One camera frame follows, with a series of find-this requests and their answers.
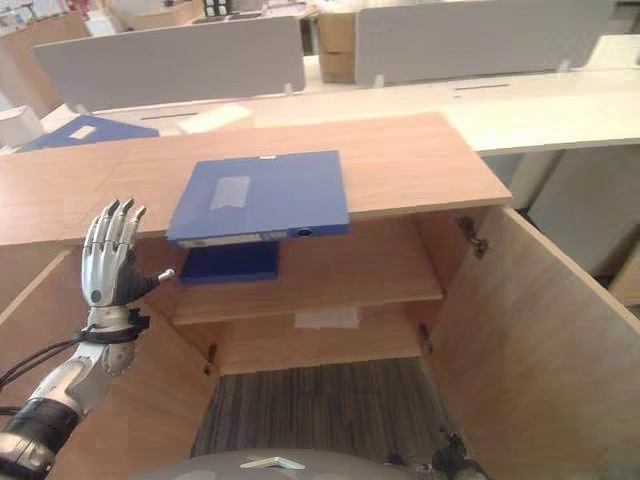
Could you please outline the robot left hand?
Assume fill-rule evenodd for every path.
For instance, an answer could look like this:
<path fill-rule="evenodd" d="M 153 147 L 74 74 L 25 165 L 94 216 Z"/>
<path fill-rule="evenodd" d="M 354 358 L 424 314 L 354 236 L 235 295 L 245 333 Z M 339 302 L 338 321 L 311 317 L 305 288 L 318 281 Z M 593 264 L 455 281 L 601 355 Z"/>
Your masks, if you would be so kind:
<path fill-rule="evenodd" d="M 114 200 L 91 223 L 82 248 L 81 287 L 89 307 L 88 325 L 103 331 L 129 326 L 127 306 L 175 278 L 167 269 L 144 275 L 135 267 L 135 244 L 144 206 Z"/>

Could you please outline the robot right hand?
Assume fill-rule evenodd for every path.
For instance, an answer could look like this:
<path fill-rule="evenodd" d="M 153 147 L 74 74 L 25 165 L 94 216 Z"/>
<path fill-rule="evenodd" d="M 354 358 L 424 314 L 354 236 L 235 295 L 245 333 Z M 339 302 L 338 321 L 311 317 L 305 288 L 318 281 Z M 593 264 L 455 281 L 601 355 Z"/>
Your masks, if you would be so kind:
<path fill-rule="evenodd" d="M 489 479 L 487 472 L 471 458 L 457 433 L 447 437 L 448 445 L 432 456 L 431 467 L 446 479 Z"/>

